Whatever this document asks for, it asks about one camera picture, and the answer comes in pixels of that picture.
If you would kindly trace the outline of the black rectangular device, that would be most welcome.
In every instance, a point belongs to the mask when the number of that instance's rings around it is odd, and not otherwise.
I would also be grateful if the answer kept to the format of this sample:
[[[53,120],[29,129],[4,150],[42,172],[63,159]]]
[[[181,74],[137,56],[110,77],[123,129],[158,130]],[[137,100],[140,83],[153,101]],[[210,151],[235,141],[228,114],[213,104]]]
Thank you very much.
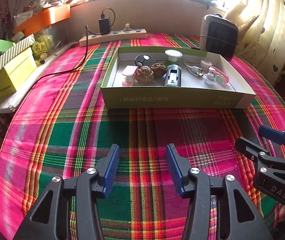
[[[177,64],[167,67],[164,86],[180,87],[181,86],[181,68]]]

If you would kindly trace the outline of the brown walnut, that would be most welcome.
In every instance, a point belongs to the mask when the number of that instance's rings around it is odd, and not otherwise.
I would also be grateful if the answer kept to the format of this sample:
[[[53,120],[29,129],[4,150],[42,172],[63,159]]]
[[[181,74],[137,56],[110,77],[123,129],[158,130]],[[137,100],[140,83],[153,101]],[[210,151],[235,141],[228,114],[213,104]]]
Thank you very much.
[[[162,77],[167,72],[166,65],[164,65],[162,63],[155,63],[155,64],[151,65],[150,69],[151,69],[151,71],[153,71],[154,77]]]
[[[134,74],[135,79],[138,83],[146,84],[150,83],[154,79],[153,70],[148,66],[142,66]]]

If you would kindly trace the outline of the green white cable spool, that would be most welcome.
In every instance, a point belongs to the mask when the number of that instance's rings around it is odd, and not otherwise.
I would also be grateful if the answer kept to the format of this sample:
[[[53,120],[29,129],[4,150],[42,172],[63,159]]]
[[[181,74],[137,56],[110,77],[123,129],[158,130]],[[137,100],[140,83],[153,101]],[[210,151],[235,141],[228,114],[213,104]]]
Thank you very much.
[[[168,60],[164,62],[164,65],[167,67],[172,64],[178,64],[178,60],[183,57],[183,54],[180,51],[173,49],[166,50],[165,54],[168,56]]]

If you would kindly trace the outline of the black oval remote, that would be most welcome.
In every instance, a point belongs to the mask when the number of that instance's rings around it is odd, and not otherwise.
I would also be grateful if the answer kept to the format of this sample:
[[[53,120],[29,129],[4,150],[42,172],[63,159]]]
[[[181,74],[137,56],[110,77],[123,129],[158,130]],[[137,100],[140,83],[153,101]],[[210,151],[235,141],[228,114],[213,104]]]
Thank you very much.
[[[150,67],[155,63],[156,63],[155,59],[151,57],[151,55],[149,54],[139,54],[134,60],[134,65],[138,66],[139,68],[143,66]]]

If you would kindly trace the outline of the pink cable winder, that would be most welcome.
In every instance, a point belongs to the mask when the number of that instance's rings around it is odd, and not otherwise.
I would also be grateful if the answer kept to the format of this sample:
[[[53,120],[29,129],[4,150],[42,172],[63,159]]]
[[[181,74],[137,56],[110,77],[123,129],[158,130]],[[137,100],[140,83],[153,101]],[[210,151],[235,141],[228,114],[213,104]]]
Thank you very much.
[[[124,80],[122,82],[122,86],[129,87],[132,86],[136,78],[134,77],[135,73],[138,70],[138,66],[126,66],[125,69],[122,72],[122,75],[124,76]]]

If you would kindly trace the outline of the plaid bed cloth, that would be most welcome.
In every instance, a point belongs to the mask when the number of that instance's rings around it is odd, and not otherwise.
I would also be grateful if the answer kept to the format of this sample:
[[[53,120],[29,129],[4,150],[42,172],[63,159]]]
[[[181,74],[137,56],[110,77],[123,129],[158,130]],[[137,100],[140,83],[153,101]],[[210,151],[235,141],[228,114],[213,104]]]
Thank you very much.
[[[235,150],[243,136],[273,155],[285,147],[258,136],[262,125],[285,131],[285,103],[245,61],[231,65],[256,93],[245,109],[106,109],[101,85],[118,47],[189,48],[195,37],[149,34],[147,39],[76,47],[47,70],[16,111],[0,150],[0,232],[12,239],[31,204],[51,178],[75,177],[120,146],[111,194],[98,201],[105,239],[180,239],[188,200],[175,192],[165,148],[207,174],[232,174],[265,218],[277,225],[279,205],[253,185],[254,165]]]

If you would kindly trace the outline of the cream heart curtain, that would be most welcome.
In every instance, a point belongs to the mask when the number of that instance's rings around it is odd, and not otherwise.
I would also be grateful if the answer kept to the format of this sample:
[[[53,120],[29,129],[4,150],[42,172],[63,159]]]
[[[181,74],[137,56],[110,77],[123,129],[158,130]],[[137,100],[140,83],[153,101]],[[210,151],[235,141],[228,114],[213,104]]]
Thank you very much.
[[[238,0],[225,18],[238,27],[236,54],[276,85],[285,74],[285,0]]]

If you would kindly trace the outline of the grey portable heater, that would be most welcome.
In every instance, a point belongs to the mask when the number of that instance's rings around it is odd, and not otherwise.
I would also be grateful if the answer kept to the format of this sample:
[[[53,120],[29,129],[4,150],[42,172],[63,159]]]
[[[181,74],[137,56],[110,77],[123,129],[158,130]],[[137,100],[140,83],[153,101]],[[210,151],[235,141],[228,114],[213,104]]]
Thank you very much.
[[[218,14],[205,15],[200,29],[201,51],[219,54],[230,61],[238,44],[238,27]]]

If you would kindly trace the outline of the yellow green shoebox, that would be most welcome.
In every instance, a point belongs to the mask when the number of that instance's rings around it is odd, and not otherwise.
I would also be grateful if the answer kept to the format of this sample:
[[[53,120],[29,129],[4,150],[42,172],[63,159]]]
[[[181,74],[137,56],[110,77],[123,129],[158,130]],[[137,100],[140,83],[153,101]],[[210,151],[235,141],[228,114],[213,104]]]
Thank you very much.
[[[30,47],[11,59],[0,69],[0,98],[18,91],[36,68]]]

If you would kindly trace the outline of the yellow toy figure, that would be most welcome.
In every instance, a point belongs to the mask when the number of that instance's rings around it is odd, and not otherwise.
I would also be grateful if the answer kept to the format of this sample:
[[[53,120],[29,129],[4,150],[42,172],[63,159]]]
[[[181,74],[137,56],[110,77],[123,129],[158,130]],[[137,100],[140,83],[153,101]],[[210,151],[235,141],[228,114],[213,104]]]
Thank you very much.
[[[54,52],[54,39],[51,35],[37,35],[35,43],[31,46],[36,60],[46,59]]]

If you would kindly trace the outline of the beige power strip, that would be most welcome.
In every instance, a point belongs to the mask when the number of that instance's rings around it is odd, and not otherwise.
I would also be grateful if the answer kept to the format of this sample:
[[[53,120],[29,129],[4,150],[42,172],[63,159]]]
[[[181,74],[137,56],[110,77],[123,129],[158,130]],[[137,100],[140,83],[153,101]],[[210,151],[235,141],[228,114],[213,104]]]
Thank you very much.
[[[145,29],[134,29],[134,30],[123,30],[123,31],[112,31],[109,34],[105,35],[88,35],[84,36],[79,40],[80,47],[85,47],[86,45],[119,41],[119,40],[137,40],[137,39],[146,39],[147,31]]]

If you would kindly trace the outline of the beige plug on strip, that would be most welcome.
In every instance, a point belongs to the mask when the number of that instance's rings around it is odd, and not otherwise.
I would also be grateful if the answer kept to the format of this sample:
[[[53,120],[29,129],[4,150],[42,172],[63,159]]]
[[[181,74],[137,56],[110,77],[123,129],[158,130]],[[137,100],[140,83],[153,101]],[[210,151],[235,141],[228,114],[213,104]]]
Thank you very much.
[[[132,26],[131,26],[130,23],[125,24],[124,31],[130,31],[130,30],[132,30],[132,29],[133,29],[133,28],[132,28]]]

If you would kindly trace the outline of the black charger adapter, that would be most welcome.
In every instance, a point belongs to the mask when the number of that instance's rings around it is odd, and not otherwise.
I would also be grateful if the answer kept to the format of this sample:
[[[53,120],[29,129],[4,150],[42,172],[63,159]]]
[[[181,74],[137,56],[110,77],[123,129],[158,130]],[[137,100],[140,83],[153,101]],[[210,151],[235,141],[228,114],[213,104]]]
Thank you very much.
[[[111,32],[111,23],[109,17],[99,19],[99,29],[101,35],[107,35]]]

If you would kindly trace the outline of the orange storage box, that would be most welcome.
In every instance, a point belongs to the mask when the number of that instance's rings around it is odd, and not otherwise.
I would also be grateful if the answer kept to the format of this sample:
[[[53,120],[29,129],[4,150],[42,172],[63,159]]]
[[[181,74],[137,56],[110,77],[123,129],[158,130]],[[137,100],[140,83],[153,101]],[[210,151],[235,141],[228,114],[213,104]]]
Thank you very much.
[[[22,32],[25,36],[34,34],[52,24],[70,18],[70,5],[58,5],[44,9],[25,20],[14,29],[14,34]]]

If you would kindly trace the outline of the red berry branches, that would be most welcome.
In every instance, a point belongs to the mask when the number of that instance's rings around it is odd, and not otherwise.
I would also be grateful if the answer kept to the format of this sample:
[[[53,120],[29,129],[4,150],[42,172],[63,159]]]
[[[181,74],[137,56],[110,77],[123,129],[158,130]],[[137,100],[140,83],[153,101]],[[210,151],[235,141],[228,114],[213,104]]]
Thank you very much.
[[[14,15],[19,7],[18,0],[14,0],[12,7],[13,9],[11,9],[10,0],[0,0],[2,39],[8,41],[14,36]]]

